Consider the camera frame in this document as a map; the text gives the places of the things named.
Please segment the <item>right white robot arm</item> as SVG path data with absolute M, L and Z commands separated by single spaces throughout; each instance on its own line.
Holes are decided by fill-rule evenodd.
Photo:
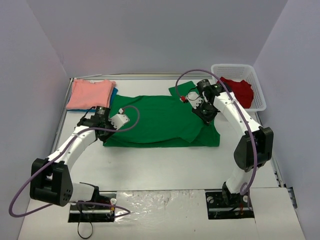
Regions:
M 231 176 L 222 185 L 222 202 L 229 207 L 250 189 L 256 173 L 272 157 L 274 133 L 256 122 L 236 100 L 234 93 L 219 83 L 207 79 L 196 85 L 197 92 L 187 94 L 187 100 L 206 125 L 221 113 L 233 127 L 238 144 L 233 152 L 235 162 Z

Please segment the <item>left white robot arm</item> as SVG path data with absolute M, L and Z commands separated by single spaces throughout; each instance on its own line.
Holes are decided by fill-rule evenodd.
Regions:
M 70 137 L 55 152 L 32 163 L 31 199 L 61 207 L 77 202 L 89 209 L 100 205 L 99 187 L 73 182 L 70 171 L 87 147 L 98 140 L 106 142 L 129 121 L 123 109 L 112 117 L 109 113 L 109 108 L 99 106 L 90 117 L 83 116 Z

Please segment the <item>green t shirt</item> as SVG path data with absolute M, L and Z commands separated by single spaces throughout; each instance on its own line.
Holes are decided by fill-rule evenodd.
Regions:
M 122 107 L 129 117 L 129 131 L 113 134 L 104 147 L 123 148 L 174 148 L 218 147 L 220 134 L 215 125 L 206 125 L 188 103 L 182 103 L 177 95 L 186 95 L 195 84 L 188 81 L 177 88 L 170 87 L 169 95 L 117 94 L 112 102 L 110 115 Z

